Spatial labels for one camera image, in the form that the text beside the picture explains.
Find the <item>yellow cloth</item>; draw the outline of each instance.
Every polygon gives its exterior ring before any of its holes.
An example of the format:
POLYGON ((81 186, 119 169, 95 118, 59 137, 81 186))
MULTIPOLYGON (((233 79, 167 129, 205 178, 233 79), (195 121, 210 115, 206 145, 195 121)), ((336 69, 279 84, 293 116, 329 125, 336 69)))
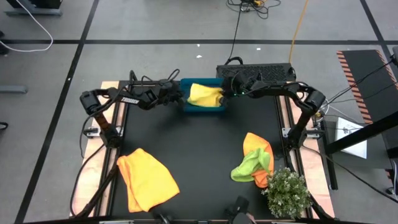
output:
POLYGON ((121 156, 117 164, 127 185, 130 212, 148 212, 180 193, 169 170, 141 148, 121 156))
POLYGON ((223 97, 222 91, 222 88, 207 87, 193 83, 188 102, 196 106, 219 107, 221 106, 220 99, 223 97))
POLYGON ((254 177, 256 185, 260 188, 268 186, 267 176, 274 174, 274 154, 269 142, 260 136, 256 136, 253 133, 247 133, 243 141, 243 155, 246 156, 252 151, 261 148, 262 150, 269 153, 271 159, 269 161, 268 169, 269 173, 263 169, 253 172, 251 175, 254 177))

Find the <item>orange cloth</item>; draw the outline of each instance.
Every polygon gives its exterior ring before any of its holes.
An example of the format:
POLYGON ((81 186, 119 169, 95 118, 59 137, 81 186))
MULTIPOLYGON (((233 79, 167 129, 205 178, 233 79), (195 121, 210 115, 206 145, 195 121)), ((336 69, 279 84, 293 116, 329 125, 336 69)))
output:
MULTIPOLYGON (((269 162, 269 172, 270 175, 274 174, 274 155, 272 153, 271 145, 262 137, 256 136, 253 133, 247 133, 243 141, 243 155, 247 155, 249 152, 254 151, 258 148, 264 149, 271 156, 269 162)), ((251 174, 254 177, 256 185, 260 188, 268 186, 267 175, 269 175, 265 170, 257 170, 251 174)))
POLYGON ((141 148, 121 156, 117 164, 127 185, 130 212, 148 212, 180 193, 169 170, 141 148))

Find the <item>white paper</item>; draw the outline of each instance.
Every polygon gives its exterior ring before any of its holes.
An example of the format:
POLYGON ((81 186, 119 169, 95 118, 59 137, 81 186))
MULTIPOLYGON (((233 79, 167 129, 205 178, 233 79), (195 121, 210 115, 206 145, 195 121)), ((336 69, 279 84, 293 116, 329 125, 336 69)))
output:
MULTIPOLYGON (((360 130, 361 128, 363 127, 358 124, 352 123, 351 121, 347 121, 344 118, 338 118, 336 125, 336 141, 351 133, 356 132, 357 130, 360 130)), ((367 145, 368 142, 365 140, 363 142, 350 146, 342 151, 366 159, 367 145)))

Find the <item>white cable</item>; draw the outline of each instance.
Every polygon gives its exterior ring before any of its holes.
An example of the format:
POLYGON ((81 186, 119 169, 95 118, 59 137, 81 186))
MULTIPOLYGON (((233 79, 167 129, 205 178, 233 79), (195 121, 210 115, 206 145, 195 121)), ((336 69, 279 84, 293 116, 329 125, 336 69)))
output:
POLYGON ((5 43, 3 43, 1 40, 0 40, 0 44, 2 44, 5 48, 7 48, 7 49, 9 49, 9 50, 16 51, 16 52, 40 52, 40 51, 46 51, 46 50, 48 50, 48 49, 52 46, 52 43, 53 43, 53 41, 54 41, 53 38, 52 38, 52 36, 51 36, 51 34, 50 34, 39 22, 37 22, 37 20, 35 19, 35 17, 32 16, 32 14, 29 12, 29 10, 27 10, 27 9, 25 8, 24 5, 22 5, 18 0, 15 0, 15 1, 17 1, 18 4, 20 4, 20 5, 26 10, 26 12, 31 16, 31 18, 37 23, 37 25, 39 25, 39 26, 50 36, 50 38, 51 38, 51 43, 50 43, 50 45, 49 45, 48 47, 46 47, 45 49, 36 49, 36 50, 19 50, 19 49, 13 49, 12 47, 9 47, 9 46, 7 46, 5 43))
POLYGON ((353 121, 355 121, 355 123, 358 123, 358 124, 361 123, 361 122, 358 122, 356 119, 348 116, 347 114, 344 114, 343 112, 341 112, 339 109, 335 108, 334 106, 330 106, 330 108, 335 110, 335 111, 337 111, 337 112, 339 112, 339 113, 341 113, 342 115, 346 116, 347 118, 352 119, 353 121))
POLYGON ((393 161, 393 163, 394 163, 394 165, 395 165, 395 169, 394 169, 394 196, 395 196, 395 198, 396 198, 396 200, 398 200, 397 199, 397 192, 396 192, 396 182, 397 182, 397 164, 396 164, 396 162, 395 161, 393 161))
POLYGON ((323 117, 321 117, 321 119, 319 119, 319 120, 316 120, 315 122, 316 122, 317 124, 319 124, 319 122, 321 122, 321 121, 323 121, 323 117))
POLYGON ((328 112, 329 112, 330 103, 329 103, 328 99, 325 99, 325 101, 327 102, 327 106, 328 106, 328 109, 326 109, 326 112, 325 112, 325 115, 326 115, 326 114, 328 114, 328 112))

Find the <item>green leaves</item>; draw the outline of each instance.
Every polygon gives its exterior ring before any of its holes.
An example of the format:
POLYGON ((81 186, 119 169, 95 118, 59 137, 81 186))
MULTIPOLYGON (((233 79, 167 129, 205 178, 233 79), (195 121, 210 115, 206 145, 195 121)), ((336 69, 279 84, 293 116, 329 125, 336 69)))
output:
POLYGON ((310 192, 305 187, 303 176, 284 168, 267 176, 268 188, 261 194, 267 195, 271 213, 279 217, 300 217, 304 209, 311 206, 310 192))

